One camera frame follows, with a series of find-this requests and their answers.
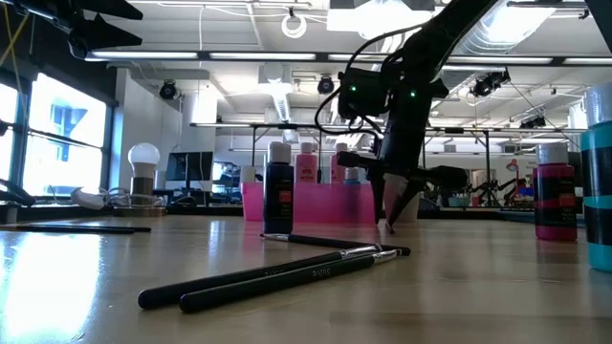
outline black stick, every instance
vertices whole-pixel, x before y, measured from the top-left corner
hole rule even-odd
[[[37,233],[71,233],[71,234],[134,234],[130,228],[103,228],[94,226],[14,226],[0,228],[0,230],[29,231]]]
[[[270,292],[305,285],[308,283],[340,276],[344,273],[367,269],[398,256],[397,250],[367,254],[344,261],[319,264],[274,276],[257,278],[223,287],[189,293],[181,297],[181,311],[198,312],[230,302],[244,300]]]
[[[313,245],[320,247],[333,247],[333,248],[354,248],[354,247],[363,247],[367,245],[374,244],[366,244],[338,239],[327,239],[327,238],[317,238],[317,237],[309,237],[304,235],[295,235],[295,234],[259,234],[262,238],[276,240],[276,241],[284,241],[296,244],[305,244],[305,245]],[[408,247],[395,247],[391,245],[381,245],[382,250],[392,250],[397,249],[402,252],[403,256],[410,255],[410,248]]]
[[[82,224],[74,224],[74,225],[66,225],[66,224],[27,224],[23,226],[29,227],[53,227],[53,228],[84,228],[85,230],[93,228],[93,229],[132,229],[137,232],[150,232],[150,227],[139,227],[139,226],[96,226],[96,225],[82,225]]]
[[[138,305],[144,310],[152,310],[167,305],[177,304],[179,303],[181,296],[190,292],[207,290],[233,283],[244,282],[255,278],[271,276],[281,272],[336,262],[359,254],[377,252],[378,250],[379,247],[377,246],[360,247],[357,249],[323,254],[317,257],[302,259],[290,263],[258,269],[249,269],[220,276],[200,278],[183,283],[143,290],[138,296]]]

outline teal cylinder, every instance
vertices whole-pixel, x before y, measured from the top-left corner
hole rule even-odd
[[[589,130],[580,138],[589,264],[612,272],[612,83],[585,95]]]

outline computer monitor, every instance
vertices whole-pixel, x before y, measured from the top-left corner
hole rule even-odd
[[[582,158],[580,153],[569,152],[569,164],[574,167],[574,185],[582,187]]]
[[[213,152],[170,153],[165,179],[170,182],[185,181],[185,188],[191,181],[210,181]]]

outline table surface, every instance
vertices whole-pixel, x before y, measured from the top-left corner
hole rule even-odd
[[[409,246],[412,255],[197,314],[142,311],[140,290],[332,251],[258,237],[241,218],[168,216],[64,223],[150,234],[0,232],[2,343],[609,343],[612,275],[577,243],[532,225],[420,221],[295,232]]]

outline black paint bottle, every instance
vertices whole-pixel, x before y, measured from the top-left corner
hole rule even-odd
[[[272,142],[264,175],[264,232],[291,234],[294,229],[294,168],[291,145]]]

